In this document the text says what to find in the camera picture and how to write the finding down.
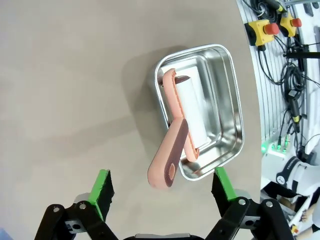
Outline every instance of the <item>green tape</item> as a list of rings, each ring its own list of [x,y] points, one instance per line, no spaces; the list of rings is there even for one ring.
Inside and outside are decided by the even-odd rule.
[[[91,190],[89,198],[88,198],[88,202],[95,206],[95,208],[97,209],[98,214],[100,215],[100,218],[102,220],[103,220],[103,216],[102,216],[101,210],[98,205],[98,199],[99,199],[101,190],[103,189],[103,186],[105,184],[105,181],[106,181],[106,178],[107,178],[109,172],[110,172],[109,170],[104,170],[104,169],[101,169],[99,171],[99,174],[96,177],[95,183],[92,187],[92,190]]]
[[[236,199],[237,198],[236,192],[230,182],[230,179],[226,173],[226,170],[222,166],[219,166],[214,169],[214,172],[218,176],[222,184],[227,200],[230,202]]]

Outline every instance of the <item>robot logo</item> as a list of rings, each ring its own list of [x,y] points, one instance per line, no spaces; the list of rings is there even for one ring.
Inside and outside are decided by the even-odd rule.
[[[285,178],[281,175],[276,177],[276,181],[281,185],[284,185],[286,183]]]

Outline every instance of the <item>metal tray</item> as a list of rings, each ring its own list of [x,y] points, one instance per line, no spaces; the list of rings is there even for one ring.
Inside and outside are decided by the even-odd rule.
[[[184,152],[179,167],[182,175],[196,181],[231,161],[244,144],[244,127],[235,69],[229,51],[218,44],[190,48],[168,55],[155,67],[150,84],[157,96],[166,130],[172,116],[163,87],[164,73],[174,68],[177,76],[192,78],[209,142],[200,147],[196,162]]]

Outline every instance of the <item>beige table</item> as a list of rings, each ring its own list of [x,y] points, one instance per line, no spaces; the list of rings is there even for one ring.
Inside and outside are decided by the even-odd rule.
[[[209,233],[220,218],[212,175],[178,173],[168,191],[147,181],[164,135],[147,73],[199,45],[222,44],[233,57],[245,144],[226,170],[258,199],[257,89],[235,1],[4,0],[0,31],[0,227],[15,240],[32,239],[48,205],[68,207],[106,168],[116,191],[107,222],[119,238]]]

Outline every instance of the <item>bolt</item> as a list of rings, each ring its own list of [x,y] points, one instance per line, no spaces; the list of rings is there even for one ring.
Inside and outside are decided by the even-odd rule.
[[[246,205],[246,201],[243,200],[243,199],[240,199],[240,200],[238,201],[238,203],[239,203],[240,205]]]
[[[82,209],[82,210],[85,209],[86,207],[87,206],[84,203],[81,203],[80,206],[79,206],[79,208]]]
[[[270,201],[267,201],[267,202],[265,203],[265,205],[266,205],[267,207],[269,207],[269,208],[272,208],[272,207],[273,207],[273,204],[272,204],[272,202],[270,202]]]

